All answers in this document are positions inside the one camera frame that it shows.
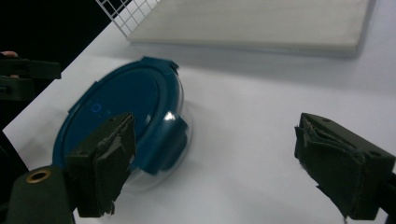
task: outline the blue lid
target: blue lid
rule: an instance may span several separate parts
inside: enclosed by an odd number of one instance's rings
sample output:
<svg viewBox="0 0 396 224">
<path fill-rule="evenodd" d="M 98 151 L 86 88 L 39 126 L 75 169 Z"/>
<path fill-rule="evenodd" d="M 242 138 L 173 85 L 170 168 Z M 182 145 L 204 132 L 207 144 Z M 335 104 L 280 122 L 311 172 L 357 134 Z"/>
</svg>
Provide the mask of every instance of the blue lid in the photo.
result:
<svg viewBox="0 0 396 224">
<path fill-rule="evenodd" d="M 171 168 L 187 144 L 177 68 L 171 61 L 143 58 L 95 82 L 69 110 L 56 138 L 53 164 L 65 167 L 65 155 L 102 122 L 129 112 L 135 118 L 137 148 L 131 168 L 152 175 Z"/>
</svg>

